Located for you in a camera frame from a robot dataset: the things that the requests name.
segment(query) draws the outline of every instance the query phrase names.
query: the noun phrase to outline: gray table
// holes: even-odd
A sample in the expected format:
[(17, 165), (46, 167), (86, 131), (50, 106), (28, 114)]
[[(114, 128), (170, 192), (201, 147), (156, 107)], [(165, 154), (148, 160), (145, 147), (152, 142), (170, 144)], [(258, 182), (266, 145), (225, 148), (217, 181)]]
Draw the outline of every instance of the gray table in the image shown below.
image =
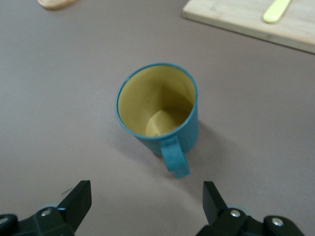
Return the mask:
[[(2, 1), (0, 213), (26, 218), (90, 179), (78, 236), (193, 236), (211, 180), (253, 218), (282, 215), (314, 235), (315, 56), (187, 20), (186, 3)], [(121, 83), (154, 62), (182, 66), (199, 89), (183, 179), (115, 115)]]

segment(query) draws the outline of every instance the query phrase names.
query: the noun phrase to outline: wooden cutting board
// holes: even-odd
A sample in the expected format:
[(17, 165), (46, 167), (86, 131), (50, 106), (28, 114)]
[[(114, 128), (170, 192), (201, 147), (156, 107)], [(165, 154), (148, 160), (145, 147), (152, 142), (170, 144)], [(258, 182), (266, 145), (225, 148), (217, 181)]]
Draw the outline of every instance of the wooden cutting board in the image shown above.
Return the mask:
[(183, 16), (302, 51), (315, 53), (315, 0), (292, 0), (274, 24), (262, 15), (273, 0), (190, 0)]

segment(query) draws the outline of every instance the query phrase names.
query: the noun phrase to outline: metal screw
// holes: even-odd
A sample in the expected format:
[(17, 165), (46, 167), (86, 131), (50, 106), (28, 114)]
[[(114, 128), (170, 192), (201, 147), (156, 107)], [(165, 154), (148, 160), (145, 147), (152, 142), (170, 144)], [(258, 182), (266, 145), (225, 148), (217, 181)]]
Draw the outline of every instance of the metal screw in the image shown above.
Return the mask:
[(240, 212), (238, 210), (232, 210), (231, 211), (231, 215), (233, 217), (240, 217), (241, 216), (241, 214), (240, 214)]
[(279, 227), (284, 225), (284, 222), (279, 218), (272, 218), (272, 223)]
[(46, 216), (46, 215), (49, 215), (50, 213), (51, 213), (51, 210), (47, 209), (41, 213), (41, 216)]
[(7, 217), (0, 219), (0, 224), (7, 222), (9, 219)]

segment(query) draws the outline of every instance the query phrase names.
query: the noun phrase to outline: utensil handle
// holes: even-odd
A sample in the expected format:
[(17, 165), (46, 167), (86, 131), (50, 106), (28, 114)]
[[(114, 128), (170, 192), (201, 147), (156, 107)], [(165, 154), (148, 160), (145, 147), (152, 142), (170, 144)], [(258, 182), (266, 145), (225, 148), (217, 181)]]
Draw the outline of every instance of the utensil handle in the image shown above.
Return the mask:
[(291, 0), (275, 0), (265, 11), (263, 19), (266, 23), (275, 23), (283, 15)]

